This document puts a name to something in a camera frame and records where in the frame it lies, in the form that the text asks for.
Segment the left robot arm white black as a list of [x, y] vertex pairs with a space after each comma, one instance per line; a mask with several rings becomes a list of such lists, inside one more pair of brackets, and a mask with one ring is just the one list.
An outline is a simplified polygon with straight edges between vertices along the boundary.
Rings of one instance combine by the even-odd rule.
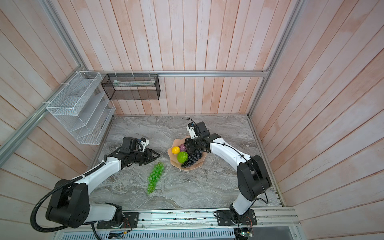
[[107, 222], [112, 228], [123, 225], [122, 207], [112, 203], [91, 204], [90, 193], [112, 175], [133, 164], [147, 165], [160, 154], [147, 146], [149, 140], [125, 137], [115, 151], [106, 155], [100, 164], [71, 180], [60, 180], [49, 196], [46, 211], [48, 221], [66, 228], [78, 228], [83, 224]]

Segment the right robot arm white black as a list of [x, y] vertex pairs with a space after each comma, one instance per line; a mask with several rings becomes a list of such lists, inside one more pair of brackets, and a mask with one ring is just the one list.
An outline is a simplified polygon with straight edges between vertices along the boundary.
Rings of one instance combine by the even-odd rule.
[[250, 156], [237, 150], [218, 134], [211, 134], [204, 122], [196, 123], [191, 118], [184, 118], [184, 120], [190, 121], [187, 125], [190, 137], [185, 141], [189, 152], [212, 153], [222, 158], [237, 171], [240, 193], [228, 210], [214, 212], [218, 225], [256, 225], [257, 220], [252, 206], [258, 200], [269, 203], [266, 191], [272, 185], [262, 157]]

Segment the purple fake fruit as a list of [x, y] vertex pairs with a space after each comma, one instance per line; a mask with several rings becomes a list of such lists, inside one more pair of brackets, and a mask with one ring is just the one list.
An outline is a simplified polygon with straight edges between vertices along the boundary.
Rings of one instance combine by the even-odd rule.
[[186, 152], [187, 151], [187, 147], [185, 146], [185, 144], [179, 145], [179, 148], [180, 148], [181, 152]]

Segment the dark purple fake grape bunch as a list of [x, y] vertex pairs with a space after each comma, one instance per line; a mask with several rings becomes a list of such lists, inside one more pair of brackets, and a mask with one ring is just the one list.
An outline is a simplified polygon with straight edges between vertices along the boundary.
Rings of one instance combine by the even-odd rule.
[[182, 168], [191, 167], [202, 157], [203, 157], [203, 151], [194, 151], [193, 153], [188, 155], [188, 159], [181, 164], [181, 167]]

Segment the yellow fake lemon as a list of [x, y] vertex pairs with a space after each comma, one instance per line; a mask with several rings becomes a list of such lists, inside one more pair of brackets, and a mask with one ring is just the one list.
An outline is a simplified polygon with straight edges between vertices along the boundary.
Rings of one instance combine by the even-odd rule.
[[172, 154], [178, 155], [180, 153], [181, 149], [179, 146], [174, 146], [174, 147], [172, 147], [171, 151], [172, 151]]

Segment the green fake grape bunch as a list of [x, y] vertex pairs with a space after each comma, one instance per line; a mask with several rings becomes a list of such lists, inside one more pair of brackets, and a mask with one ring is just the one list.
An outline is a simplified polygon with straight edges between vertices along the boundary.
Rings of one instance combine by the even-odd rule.
[[150, 173], [148, 177], [148, 187], [147, 187], [147, 194], [150, 195], [153, 193], [156, 189], [156, 186], [160, 180], [160, 178], [163, 175], [164, 172], [164, 164], [162, 162], [159, 162], [155, 165], [152, 172]]

